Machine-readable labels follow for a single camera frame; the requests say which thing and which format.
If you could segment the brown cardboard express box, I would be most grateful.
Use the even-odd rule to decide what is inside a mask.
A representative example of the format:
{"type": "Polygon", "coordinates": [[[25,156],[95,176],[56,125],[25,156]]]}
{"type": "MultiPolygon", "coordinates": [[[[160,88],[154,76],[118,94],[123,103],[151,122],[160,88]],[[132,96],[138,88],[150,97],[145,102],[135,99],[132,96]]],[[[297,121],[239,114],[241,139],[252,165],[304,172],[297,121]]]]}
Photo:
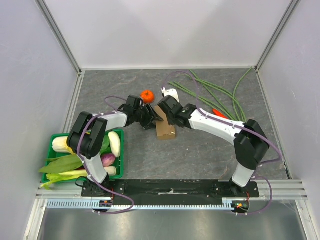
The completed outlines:
{"type": "Polygon", "coordinates": [[[156,135],[158,140],[173,140],[176,138],[176,129],[173,125],[170,125],[166,114],[161,108],[156,105],[154,107],[155,112],[163,119],[163,121],[157,120],[156,123],[156,135]]]}

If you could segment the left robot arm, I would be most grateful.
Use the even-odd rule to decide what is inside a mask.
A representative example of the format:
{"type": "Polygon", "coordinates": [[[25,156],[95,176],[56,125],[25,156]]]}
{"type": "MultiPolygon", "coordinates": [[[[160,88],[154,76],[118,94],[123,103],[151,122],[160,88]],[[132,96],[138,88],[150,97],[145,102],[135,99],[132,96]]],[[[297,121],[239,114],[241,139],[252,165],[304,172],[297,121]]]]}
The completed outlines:
{"type": "Polygon", "coordinates": [[[139,123],[144,130],[156,127],[156,121],[163,121],[149,103],[138,96],[129,95],[126,102],[117,109],[100,114],[83,111],[77,117],[67,138],[67,145],[78,155],[87,172],[87,178],[94,182],[92,191],[99,197],[110,191],[109,174],[100,157],[105,132],[139,123]]]}

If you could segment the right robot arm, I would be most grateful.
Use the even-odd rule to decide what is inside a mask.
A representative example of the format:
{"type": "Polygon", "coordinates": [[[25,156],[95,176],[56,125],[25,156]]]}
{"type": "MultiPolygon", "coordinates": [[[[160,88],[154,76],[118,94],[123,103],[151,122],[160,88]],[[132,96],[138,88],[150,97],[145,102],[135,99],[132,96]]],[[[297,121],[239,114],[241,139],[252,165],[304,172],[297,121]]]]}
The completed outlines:
{"type": "Polygon", "coordinates": [[[193,104],[182,106],[170,95],[164,97],[158,106],[170,125],[203,131],[234,146],[237,166],[230,180],[229,191],[235,197],[242,196],[270,148],[260,125],[252,119],[241,122],[215,116],[193,104]]]}

